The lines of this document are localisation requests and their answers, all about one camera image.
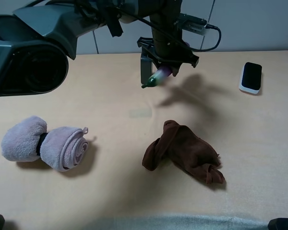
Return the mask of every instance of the beige table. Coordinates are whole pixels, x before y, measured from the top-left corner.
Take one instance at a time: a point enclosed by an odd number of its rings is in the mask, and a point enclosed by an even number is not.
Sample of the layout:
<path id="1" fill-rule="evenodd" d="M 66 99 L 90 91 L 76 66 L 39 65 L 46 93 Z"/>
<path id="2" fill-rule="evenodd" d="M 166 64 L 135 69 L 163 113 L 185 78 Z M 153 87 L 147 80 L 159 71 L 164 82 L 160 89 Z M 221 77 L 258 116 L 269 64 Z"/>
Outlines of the beige table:
<path id="1" fill-rule="evenodd" d="M 74 230 L 103 216 L 169 212 L 288 217 L 288 51 L 202 53 L 167 86 L 140 87 L 140 55 L 78 56 L 66 81 L 38 96 L 0 98 L 0 142 L 31 115 L 48 129 L 89 127 L 78 168 L 0 154 L 0 213 L 17 230 Z M 238 89 L 245 62 L 263 67 L 261 94 Z M 207 187 L 172 164 L 142 167 L 164 121 L 188 125 L 221 156 L 226 186 Z"/>

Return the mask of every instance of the black phone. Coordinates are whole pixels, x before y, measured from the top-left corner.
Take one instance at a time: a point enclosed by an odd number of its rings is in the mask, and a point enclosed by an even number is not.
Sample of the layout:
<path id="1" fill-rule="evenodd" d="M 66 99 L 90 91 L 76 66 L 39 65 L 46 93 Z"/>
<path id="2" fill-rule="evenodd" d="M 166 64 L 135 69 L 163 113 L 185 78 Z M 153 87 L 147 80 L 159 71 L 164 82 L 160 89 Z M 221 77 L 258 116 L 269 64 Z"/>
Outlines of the black phone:
<path id="1" fill-rule="evenodd" d="M 239 89 L 257 94 L 261 88 L 262 66 L 247 62 L 241 72 Z"/>

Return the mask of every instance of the rolled towel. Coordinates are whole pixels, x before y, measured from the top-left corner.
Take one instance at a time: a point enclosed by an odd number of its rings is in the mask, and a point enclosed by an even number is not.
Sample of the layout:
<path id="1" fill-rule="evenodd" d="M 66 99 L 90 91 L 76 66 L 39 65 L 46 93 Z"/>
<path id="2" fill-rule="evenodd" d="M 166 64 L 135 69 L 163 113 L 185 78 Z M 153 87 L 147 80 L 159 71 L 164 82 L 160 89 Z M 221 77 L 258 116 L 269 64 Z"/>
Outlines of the rolled towel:
<path id="1" fill-rule="evenodd" d="M 40 136 L 47 132 L 47 123 L 38 116 L 29 117 L 10 128 L 1 142 L 2 155 L 9 161 L 36 161 Z"/>
<path id="2" fill-rule="evenodd" d="M 52 130 L 40 147 L 42 160 L 61 172 L 76 167 L 88 147 L 88 142 L 83 137 L 87 132 L 87 128 L 82 130 L 74 127 L 60 127 Z"/>
<path id="3" fill-rule="evenodd" d="M 46 122 L 32 116 L 15 125 L 3 137 L 2 155 L 9 161 L 35 161 L 41 158 L 58 171 L 76 167 L 88 148 L 83 137 L 88 128 L 60 127 L 47 133 Z"/>

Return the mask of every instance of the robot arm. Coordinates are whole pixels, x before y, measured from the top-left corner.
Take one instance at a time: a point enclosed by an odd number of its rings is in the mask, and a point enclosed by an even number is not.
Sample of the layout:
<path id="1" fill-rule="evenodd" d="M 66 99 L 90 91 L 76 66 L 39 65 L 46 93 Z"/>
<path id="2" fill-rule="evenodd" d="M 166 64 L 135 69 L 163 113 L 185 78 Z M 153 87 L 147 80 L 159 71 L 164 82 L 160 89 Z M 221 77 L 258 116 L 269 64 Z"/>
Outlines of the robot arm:
<path id="1" fill-rule="evenodd" d="M 196 67 L 199 58 L 192 52 L 208 51 L 188 47 L 182 29 L 203 35 L 212 28 L 220 34 L 207 21 L 181 14 L 182 0 L 50 0 L 34 6 L 42 1 L 13 16 L 0 15 L 0 96 L 57 88 L 68 72 L 67 57 L 76 58 L 77 38 L 101 26 L 108 26 L 112 36 L 122 35 L 120 21 L 140 20 L 152 27 L 153 38 L 138 41 L 143 88 L 156 86 L 165 75 L 176 76 L 182 63 Z M 161 73 L 153 78 L 152 63 Z"/>

